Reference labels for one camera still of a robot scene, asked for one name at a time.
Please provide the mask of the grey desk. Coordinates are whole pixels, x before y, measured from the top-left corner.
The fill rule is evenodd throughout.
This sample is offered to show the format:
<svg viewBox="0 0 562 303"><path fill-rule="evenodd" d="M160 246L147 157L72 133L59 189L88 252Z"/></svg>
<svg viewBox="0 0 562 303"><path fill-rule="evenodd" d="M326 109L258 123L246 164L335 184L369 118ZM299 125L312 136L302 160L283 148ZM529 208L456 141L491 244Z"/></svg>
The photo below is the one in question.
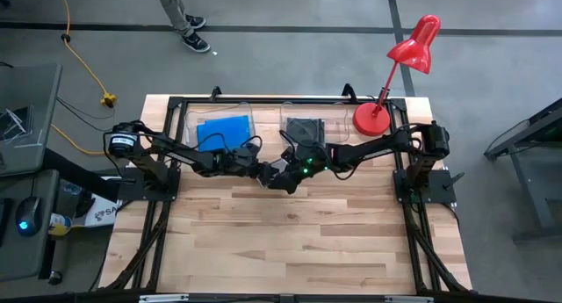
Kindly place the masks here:
<svg viewBox="0 0 562 303"><path fill-rule="evenodd" d="M0 282L49 271L44 258L58 188L59 173L55 170L0 177ZM27 228L33 235L24 236L19 232L17 209L29 197L35 198L39 205L27 221Z"/></svg>
<svg viewBox="0 0 562 303"><path fill-rule="evenodd" d="M0 67L0 112L33 106L32 133L12 142L0 142L0 177L33 173L41 168L61 72L58 64Z"/></svg>

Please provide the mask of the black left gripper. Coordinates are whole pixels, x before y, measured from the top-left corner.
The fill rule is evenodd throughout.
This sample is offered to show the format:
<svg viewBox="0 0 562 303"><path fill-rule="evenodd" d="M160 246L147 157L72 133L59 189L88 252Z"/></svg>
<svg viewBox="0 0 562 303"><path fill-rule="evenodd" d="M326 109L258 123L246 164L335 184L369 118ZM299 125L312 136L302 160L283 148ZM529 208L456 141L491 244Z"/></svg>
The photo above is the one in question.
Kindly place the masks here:
<svg viewBox="0 0 562 303"><path fill-rule="evenodd" d="M260 172L279 172L281 169L281 159L277 159L273 162L259 162L258 159L252 155L225 155L221 160L220 175L256 178L261 187L273 189L273 183L277 177L277 173L260 174Z"/></svg>

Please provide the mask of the yellow bottle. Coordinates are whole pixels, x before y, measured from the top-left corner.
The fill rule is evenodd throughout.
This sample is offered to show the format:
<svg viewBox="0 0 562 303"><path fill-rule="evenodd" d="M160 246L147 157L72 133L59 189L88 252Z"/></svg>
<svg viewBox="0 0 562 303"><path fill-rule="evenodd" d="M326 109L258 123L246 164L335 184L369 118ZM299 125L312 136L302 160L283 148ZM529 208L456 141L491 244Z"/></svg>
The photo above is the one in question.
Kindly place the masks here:
<svg viewBox="0 0 562 303"><path fill-rule="evenodd" d="M52 236L64 236L72 229L72 219L58 213L50 215L48 233Z"/></svg>

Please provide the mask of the grey metal table frame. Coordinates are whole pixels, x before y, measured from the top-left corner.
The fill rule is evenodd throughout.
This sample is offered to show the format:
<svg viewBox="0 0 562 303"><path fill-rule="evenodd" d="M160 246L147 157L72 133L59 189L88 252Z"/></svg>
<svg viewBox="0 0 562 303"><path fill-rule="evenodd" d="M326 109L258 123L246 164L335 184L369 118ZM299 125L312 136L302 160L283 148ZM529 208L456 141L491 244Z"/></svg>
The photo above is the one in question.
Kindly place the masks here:
<svg viewBox="0 0 562 303"><path fill-rule="evenodd" d="M507 156L513 163L535 227L513 235L514 242L562 238L562 97L498 135L484 152L495 161Z"/></svg>

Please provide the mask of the black computer mouse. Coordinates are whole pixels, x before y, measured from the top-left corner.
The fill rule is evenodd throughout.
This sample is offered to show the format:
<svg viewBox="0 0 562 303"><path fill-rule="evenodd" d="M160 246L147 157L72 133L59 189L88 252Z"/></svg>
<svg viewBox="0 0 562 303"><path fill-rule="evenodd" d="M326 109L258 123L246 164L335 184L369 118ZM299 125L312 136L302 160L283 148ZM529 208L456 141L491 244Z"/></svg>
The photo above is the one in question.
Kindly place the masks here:
<svg viewBox="0 0 562 303"><path fill-rule="evenodd" d="M30 196L23 199L16 209L15 221L18 233L29 237L37 234L41 228L41 200Z"/></svg>

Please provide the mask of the black table frame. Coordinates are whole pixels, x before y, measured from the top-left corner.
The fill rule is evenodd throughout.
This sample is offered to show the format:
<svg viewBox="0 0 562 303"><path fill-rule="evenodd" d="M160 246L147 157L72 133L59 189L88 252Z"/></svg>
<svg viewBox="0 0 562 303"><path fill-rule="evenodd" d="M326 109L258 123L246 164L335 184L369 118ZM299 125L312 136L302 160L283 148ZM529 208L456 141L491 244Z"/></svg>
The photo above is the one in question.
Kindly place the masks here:
<svg viewBox="0 0 562 303"><path fill-rule="evenodd" d="M254 179L204 178L181 168L158 292L415 293L392 156L362 163L347 181L322 172L292 195ZM133 202L117 215L99 286L133 258L147 207ZM427 212L436 253L472 288L454 215L440 205Z"/></svg>

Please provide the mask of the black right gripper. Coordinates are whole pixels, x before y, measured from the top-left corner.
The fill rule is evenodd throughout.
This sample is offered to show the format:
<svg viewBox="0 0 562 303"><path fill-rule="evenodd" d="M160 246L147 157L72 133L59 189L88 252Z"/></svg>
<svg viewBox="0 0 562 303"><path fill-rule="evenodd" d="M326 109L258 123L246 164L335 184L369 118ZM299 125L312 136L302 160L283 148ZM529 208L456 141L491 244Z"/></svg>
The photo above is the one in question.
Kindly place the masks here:
<svg viewBox="0 0 562 303"><path fill-rule="evenodd" d="M332 161L325 155L312 155L299 159L297 175L292 172L296 169L296 160L287 159L285 172L275 175L268 188L272 190L282 190L288 194L293 194L300 182L314 177L316 174L332 169Z"/></svg>

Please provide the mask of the silver metal bracket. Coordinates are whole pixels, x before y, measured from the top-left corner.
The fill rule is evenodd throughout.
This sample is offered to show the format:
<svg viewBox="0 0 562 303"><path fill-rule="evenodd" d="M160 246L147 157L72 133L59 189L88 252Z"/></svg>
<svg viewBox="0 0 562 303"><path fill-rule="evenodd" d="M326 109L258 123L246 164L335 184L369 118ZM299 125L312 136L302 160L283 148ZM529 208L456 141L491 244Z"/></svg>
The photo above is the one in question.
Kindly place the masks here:
<svg viewBox="0 0 562 303"><path fill-rule="evenodd" d="M151 294L141 295L138 303L183 303L188 302L189 299L188 293Z"/></svg>
<svg viewBox="0 0 562 303"><path fill-rule="evenodd" d="M406 296L406 295L387 295L384 298L385 303L435 303L431 297L423 296Z"/></svg>

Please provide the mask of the red desk lamp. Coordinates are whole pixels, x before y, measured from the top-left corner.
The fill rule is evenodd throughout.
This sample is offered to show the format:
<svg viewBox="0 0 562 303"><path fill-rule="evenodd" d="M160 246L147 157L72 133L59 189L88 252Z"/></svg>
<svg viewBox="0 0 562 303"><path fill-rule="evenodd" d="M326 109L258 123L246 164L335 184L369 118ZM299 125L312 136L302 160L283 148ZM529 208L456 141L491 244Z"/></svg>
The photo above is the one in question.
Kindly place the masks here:
<svg viewBox="0 0 562 303"><path fill-rule="evenodd" d="M376 103L359 105L353 115L356 130L366 136L382 135L391 124L391 114L385 108L385 101L390 91L396 69L407 66L424 74L431 69L432 57L430 47L441 29L441 19L436 15L420 18L407 40L396 44L387 54L393 61L390 74L378 95Z"/></svg>

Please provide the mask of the white bag with logo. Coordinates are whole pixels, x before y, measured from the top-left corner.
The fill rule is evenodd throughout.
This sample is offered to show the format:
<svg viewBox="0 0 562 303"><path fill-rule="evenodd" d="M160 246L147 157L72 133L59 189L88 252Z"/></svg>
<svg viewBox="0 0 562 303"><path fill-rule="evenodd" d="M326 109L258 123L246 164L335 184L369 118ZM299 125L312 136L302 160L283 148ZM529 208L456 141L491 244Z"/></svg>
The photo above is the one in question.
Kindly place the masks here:
<svg viewBox="0 0 562 303"><path fill-rule="evenodd" d="M116 213L122 202L112 202L96 194L92 194L93 205L83 217L85 227L112 226L116 220Z"/></svg>

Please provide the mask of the person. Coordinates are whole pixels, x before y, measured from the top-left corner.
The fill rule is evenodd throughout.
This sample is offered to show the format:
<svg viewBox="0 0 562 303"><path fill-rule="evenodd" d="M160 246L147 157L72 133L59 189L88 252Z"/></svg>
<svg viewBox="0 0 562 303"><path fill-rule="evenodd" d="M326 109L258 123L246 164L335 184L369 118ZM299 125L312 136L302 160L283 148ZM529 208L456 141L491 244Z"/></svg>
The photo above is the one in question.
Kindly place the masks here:
<svg viewBox="0 0 562 303"><path fill-rule="evenodd" d="M187 14L183 0L159 1L181 41L194 52L207 53L211 46L196 33L206 25L205 18Z"/></svg>

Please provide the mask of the black diagonal beam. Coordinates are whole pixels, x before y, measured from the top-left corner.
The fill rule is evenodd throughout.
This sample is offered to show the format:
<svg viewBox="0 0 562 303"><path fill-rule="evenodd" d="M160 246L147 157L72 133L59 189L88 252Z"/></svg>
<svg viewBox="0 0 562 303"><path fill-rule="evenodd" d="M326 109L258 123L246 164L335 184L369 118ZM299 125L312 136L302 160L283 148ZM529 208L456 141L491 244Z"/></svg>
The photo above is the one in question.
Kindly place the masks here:
<svg viewBox="0 0 562 303"><path fill-rule="evenodd" d="M117 184L108 182L98 174L82 168L51 149L45 150L41 168L43 170L57 170L62 179L102 198L112 202L118 200L119 186Z"/></svg>

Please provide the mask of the clear jewel case pile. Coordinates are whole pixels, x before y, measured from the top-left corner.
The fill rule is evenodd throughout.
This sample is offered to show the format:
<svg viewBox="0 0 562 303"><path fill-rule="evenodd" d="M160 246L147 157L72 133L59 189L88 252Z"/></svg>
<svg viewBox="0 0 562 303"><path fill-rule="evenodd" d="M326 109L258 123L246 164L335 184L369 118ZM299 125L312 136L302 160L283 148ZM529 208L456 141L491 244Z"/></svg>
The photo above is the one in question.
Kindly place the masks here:
<svg viewBox="0 0 562 303"><path fill-rule="evenodd" d="M12 142L32 133L33 106L0 112L0 142Z"/></svg>

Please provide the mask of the clear plastic bin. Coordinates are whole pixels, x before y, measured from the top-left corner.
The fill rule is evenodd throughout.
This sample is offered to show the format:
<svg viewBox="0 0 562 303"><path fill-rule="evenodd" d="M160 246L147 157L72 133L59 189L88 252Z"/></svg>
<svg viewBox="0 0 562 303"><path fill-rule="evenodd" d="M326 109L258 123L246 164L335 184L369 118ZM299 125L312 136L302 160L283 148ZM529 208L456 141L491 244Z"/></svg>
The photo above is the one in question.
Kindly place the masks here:
<svg viewBox="0 0 562 303"><path fill-rule="evenodd" d="M243 143L252 141L259 146L260 141L256 137L253 109L252 106L248 103L239 103L239 104L231 104L231 105L224 105L224 104L204 105L204 104L195 104L195 103L189 104L188 111L184 116L183 144L192 148L195 147L198 151L200 151L198 149L198 139L197 139L197 131L196 131L198 125L203 124L205 121L210 119L221 119L226 117L242 116L242 115L247 115L249 117L250 130L252 133L252 136L246 141L244 141Z"/></svg>
<svg viewBox="0 0 562 303"><path fill-rule="evenodd" d="M348 109L342 103L335 103L330 105L299 105L285 102L281 104L279 108L280 128L287 135L288 133L285 131L285 129L287 120L289 118L321 119L324 121L324 145L316 143L314 143L313 145L299 144L288 135L291 143L295 145L304 145L307 147L326 147L327 144L338 144L346 142L349 138L349 128L347 126L348 116Z"/></svg>

